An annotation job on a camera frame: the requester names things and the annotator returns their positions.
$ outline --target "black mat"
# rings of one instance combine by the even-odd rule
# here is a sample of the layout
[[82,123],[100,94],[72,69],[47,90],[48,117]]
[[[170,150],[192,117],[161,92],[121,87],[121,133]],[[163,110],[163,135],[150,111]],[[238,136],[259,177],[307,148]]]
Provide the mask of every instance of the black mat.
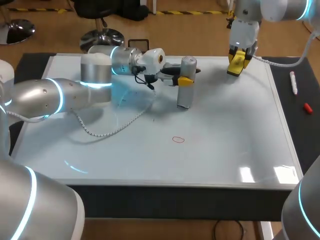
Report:
[[[40,79],[55,53],[24,54],[15,82]],[[264,57],[289,64],[297,58]],[[271,67],[277,92],[297,156],[305,173],[320,155],[320,88],[307,59],[294,68]],[[292,93],[290,71],[295,72],[298,96]],[[304,103],[313,108],[308,115]],[[22,124],[10,127],[11,150]],[[133,187],[72,185],[81,196],[86,217],[165,218],[280,221],[288,190],[192,187]]]
[[[279,63],[292,64],[298,57],[265,57]],[[281,105],[288,124],[292,141],[303,174],[320,155],[320,88],[307,59],[296,67],[271,66],[272,75],[279,94]],[[292,92],[290,72],[294,71],[298,95]],[[313,114],[306,114],[303,109],[308,103]]]

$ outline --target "black cable on floor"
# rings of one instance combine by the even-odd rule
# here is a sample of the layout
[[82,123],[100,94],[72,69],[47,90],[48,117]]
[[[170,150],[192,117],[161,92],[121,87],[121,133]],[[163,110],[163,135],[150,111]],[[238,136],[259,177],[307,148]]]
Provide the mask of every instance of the black cable on floor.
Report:
[[[216,238],[216,230],[217,230],[217,225],[221,222],[221,220],[218,220],[215,225],[213,226],[212,228],[212,240],[217,240]],[[244,234],[245,234],[245,230],[244,230],[244,226],[242,226],[242,224],[239,222],[239,221],[235,221],[239,227],[240,227],[240,230],[241,230],[241,238],[240,240],[243,240],[244,239]]]

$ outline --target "yellow black tape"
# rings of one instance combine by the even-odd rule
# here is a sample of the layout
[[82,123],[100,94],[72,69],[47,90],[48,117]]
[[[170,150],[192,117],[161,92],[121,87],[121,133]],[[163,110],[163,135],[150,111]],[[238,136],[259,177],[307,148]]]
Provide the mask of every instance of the yellow black tape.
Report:
[[65,12],[73,12],[72,9],[67,8],[8,8],[12,12],[57,12],[62,14]]
[[212,15],[228,14],[227,11],[156,11],[156,15]]

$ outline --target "white cable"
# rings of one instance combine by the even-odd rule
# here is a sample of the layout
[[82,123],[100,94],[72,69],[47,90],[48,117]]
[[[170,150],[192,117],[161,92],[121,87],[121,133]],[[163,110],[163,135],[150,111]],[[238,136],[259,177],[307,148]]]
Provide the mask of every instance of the white cable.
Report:
[[307,56],[308,54],[308,50],[309,50],[309,47],[311,45],[311,42],[313,41],[313,39],[315,39],[317,36],[318,36],[318,32],[314,31],[311,33],[308,41],[306,42],[306,45],[305,45],[305,48],[304,48],[304,51],[303,51],[303,54],[302,56],[300,57],[300,59],[295,62],[295,63],[292,63],[292,64],[280,64],[280,63],[276,63],[276,62],[272,62],[272,61],[268,61],[268,60],[264,60],[262,59],[261,57],[258,57],[256,55],[253,55],[252,57],[254,59],[257,59],[263,63],[266,63],[266,64],[269,64],[269,65],[272,65],[272,66],[276,66],[276,67],[283,67],[283,68],[292,68],[292,67],[295,67],[295,66],[298,66],[304,59],[305,57]]
[[30,124],[40,123],[40,122],[48,119],[48,117],[50,117],[49,115],[46,115],[46,116],[43,116],[43,117],[38,118],[38,119],[32,119],[32,118],[27,118],[25,116],[22,116],[22,115],[20,115],[18,113],[12,112],[12,111],[6,111],[6,114],[14,116],[14,117],[16,117],[16,118],[18,118],[18,119],[20,119],[20,120],[22,120],[22,121],[24,121],[26,123],[30,123]]
[[153,91],[153,99],[151,101],[151,103],[149,104],[148,107],[146,107],[142,112],[140,112],[138,115],[136,115],[134,118],[132,118],[129,122],[127,122],[126,124],[122,125],[121,127],[119,127],[118,129],[108,132],[108,133],[104,133],[104,134],[97,134],[94,132],[91,132],[87,129],[86,125],[84,124],[84,121],[81,119],[81,117],[75,112],[72,111],[72,113],[76,116],[77,120],[79,121],[81,127],[83,128],[83,130],[89,134],[90,136],[96,137],[96,138],[108,138],[111,137],[115,134],[117,134],[118,132],[122,131],[123,129],[125,129],[126,127],[128,127],[130,124],[132,124],[135,120],[137,120],[142,114],[144,114],[155,102],[156,99],[156,91]]

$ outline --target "red marker cap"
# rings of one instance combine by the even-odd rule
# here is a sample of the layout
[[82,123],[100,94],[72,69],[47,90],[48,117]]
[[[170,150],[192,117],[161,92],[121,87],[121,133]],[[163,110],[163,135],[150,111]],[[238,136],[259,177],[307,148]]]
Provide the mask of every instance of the red marker cap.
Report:
[[312,113],[313,113],[313,110],[312,110],[312,108],[309,106],[308,103],[305,103],[304,106],[303,106],[303,108],[306,110],[306,112],[307,112],[308,114],[312,114]]

